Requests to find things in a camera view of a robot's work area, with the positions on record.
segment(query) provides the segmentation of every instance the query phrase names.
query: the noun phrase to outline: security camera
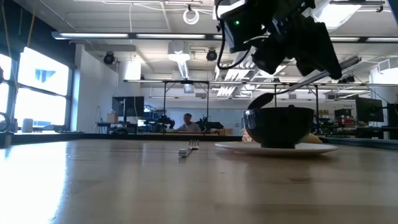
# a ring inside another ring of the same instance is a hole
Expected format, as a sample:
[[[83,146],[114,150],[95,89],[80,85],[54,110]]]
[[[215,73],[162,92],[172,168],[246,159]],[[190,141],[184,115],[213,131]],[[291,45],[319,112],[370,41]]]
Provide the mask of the security camera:
[[[215,49],[210,49],[206,56],[207,61],[214,62],[217,60],[217,52]]]
[[[114,57],[114,52],[107,52],[104,57],[104,63],[106,65],[114,65],[118,60]]]

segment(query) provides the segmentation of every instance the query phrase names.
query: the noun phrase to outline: man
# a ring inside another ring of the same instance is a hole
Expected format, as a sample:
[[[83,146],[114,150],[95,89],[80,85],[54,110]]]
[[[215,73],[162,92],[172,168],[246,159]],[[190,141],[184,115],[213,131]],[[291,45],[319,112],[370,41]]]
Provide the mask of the man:
[[[189,132],[200,132],[199,125],[191,122],[192,115],[191,114],[185,114],[184,115],[184,124],[177,128],[177,131],[189,131]]]

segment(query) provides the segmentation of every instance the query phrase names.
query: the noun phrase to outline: computer monitor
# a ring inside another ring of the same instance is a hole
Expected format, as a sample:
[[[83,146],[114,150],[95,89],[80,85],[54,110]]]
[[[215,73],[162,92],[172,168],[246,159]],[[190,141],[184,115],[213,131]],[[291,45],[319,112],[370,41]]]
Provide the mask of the computer monitor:
[[[381,100],[360,98],[355,99],[356,117],[358,121],[384,122]]]
[[[118,116],[144,116],[143,96],[117,96],[112,98],[112,110]]]

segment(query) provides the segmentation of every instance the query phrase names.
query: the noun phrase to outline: black bowl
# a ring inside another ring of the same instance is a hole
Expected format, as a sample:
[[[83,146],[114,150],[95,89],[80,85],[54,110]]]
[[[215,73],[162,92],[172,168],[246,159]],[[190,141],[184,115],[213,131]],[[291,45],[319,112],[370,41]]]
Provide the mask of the black bowl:
[[[246,110],[244,125],[261,147],[294,149],[312,129],[313,110],[294,106]]]

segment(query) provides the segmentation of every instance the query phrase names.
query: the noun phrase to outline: wall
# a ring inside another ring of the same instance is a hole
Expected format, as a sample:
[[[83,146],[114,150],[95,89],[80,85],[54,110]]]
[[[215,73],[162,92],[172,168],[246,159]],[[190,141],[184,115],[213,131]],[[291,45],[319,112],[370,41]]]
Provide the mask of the wall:
[[[398,68],[390,68],[379,72],[378,68],[373,68],[370,72],[369,79],[371,83],[382,84],[398,84]],[[388,103],[395,103],[398,99],[398,87],[372,87],[373,92],[371,98],[381,100],[383,106]],[[388,110],[383,110],[384,122],[372,122],[371,125],[375,127],[388,126]]]

